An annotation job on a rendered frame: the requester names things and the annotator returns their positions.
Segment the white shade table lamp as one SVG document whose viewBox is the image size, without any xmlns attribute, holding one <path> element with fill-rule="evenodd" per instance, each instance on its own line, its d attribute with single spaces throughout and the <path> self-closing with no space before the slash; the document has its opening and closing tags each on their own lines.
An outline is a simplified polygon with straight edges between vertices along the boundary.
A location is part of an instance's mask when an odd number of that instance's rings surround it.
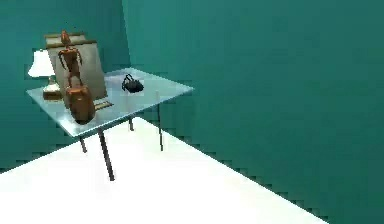
<svg viewBox="0 0 384 224">
<path fill-rule="evenodd" d="M 33 63 L 28 70 L 28 75 L 33 78 L 48 79 L 48 84 L 42 90 L 44 100 L 62 99 L 60 87 L 53 78 L 55 72 L 47 50 L 39 49 L 33 53 Z"/>
</svg>

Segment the brown humanoid statue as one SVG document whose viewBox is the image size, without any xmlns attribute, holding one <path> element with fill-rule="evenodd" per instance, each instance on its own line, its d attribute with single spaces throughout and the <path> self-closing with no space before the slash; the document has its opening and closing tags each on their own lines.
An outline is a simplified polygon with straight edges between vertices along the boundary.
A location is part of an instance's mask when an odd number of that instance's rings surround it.
<svg viewBox="0 0 384 224">
<path fill-rule="evenodd" d="M 85 125 L 94 118 L 95 105 L 88 86 L 81 79 L 82 56 L 77 48 L 71 47 L 71 40 L 66 30 L 61 31 L 60 38 L 64 49 L 59 51 L 58 56 L 63 69 L 68 71 L 66 96 L 69 100 L 69 109 L 75 122 Z"/>
</svg>

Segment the grey framed canvas board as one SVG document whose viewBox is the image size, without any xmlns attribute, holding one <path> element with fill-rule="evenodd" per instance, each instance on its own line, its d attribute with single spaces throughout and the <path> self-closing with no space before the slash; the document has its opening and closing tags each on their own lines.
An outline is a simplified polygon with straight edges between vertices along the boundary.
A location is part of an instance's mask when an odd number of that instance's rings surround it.
<svg viewBox="0 0 384 224">
<path fill-rule="evenodd" d="M 58 53 L 65 47 L 61 42 L 60 34 L 47 34 L 44 36 L 46 49 L 56 76 L 64 105 L 69 108 L 69 101 L 66 95 L 68 87 L 68 68 L 65 60 L 61 65 Z M 82 59 L 77 59 L 79 65 L 80 78 L 88 87 L 93 100 L 99 100 L 107 96 L 104 80 L 104 72 L 100 62 L 99 51 L 96 40 L 87 39 L 83 32 L 69 33 L 69 39 L 74 48 L 77 48 Z"/>
</svg>

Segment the glass table with dark legs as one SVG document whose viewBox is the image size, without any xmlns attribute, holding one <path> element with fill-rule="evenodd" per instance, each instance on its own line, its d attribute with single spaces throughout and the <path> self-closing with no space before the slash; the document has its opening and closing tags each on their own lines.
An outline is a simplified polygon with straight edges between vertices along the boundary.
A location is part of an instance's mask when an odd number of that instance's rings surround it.
<svg viewBox="0 0 384 224">
<path fill-rule="evenodd" d="M 123 91 L 122 82 L 126 74 L 131 74 L 139 80 L 144 89 L 138 93 Z M 135 115 L 146 109 L 156 107 L 157 112 L 160 112 L 161 103 L 191 93 L 194 88 L 135 68 L 109 72 L 105 77 L 105 84 L 108 96 L 100 101 L 108 101 L 112 103 L 112 106 L 97 110 L 94 118 L 87 124 L 76 123 L 63 101 L 44 100 L 42 87 L 27 90 L 27 94 L 69 136 L 80 140 L 83 152 L 86 152 L 84 136 L 96 131 L 100 139 L 109 180 L 114 181 L 115 177 L 103 131 L 115 126 L 118 121 L 131 121 Z"/>
</svg>

